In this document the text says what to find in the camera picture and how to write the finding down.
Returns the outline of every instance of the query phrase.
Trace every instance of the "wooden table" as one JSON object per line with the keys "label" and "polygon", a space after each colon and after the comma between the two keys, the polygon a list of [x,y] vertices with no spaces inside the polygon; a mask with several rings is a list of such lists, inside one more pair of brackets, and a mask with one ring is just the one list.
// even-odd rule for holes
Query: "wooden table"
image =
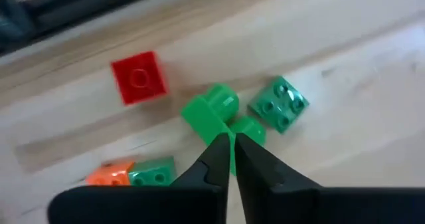
{"label": "wooden table", "polygon": [[[205,149],[179,117],[188,99],[226,82],[244,110],[275,75],[311,103],[268,130],[276,156],[322,185],[425,185],[425,0],[143,2],[0,59],[0,223],[45,223],[106,160],[171,154],[183,172]],[[124,107],[110,62],[148,50],[171,94]],[[244,221],[237,189],[229,223]]]}

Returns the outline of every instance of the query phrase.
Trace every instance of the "green round lego piece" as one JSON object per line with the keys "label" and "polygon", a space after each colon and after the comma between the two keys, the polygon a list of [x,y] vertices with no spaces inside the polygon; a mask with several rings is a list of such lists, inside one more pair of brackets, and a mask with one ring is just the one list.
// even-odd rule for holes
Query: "green round lego piece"
{"label": "green round lego piece", "polygon": [[235,134],[243,133],[263,146],[266,143],[266,129],[253,117],[244,116],[230,126]]}
{"label": "green round lego piece", "polygon": [[239,110],[238,95],[225,84],[215,84],[203,97],[223,122],[229,121]]}

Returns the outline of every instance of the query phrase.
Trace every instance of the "green 2x2 lego brick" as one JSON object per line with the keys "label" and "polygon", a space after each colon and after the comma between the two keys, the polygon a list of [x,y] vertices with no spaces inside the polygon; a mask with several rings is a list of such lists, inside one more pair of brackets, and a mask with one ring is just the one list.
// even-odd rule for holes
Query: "green 2x2 lego brick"
{"label": "green 2x2 lego brick", "polygon": [[309,102],[283,77],[277,77],[248,107],[279,133],[285,132]]}
{"label": "green 2x2 lego brick", "polygon": [[261,146],[266,142],[265,129],[251,117],[242,117],[230,127],[226,125],[226,122],[236,115],[238,107],[239,99],[236,93],[225,84],[216,84],[205,95],[194,97],[181,111],[182,117],[207,145],[221,133],[229,135],[230,171],[234,175],[236,175],[235,133],[245,133]]}
{"label": "green 2x2 lego brick", "polygon": [[168,186],[176,177],[173,157],[138,162],[128,172],[130,183],[134,186]]}

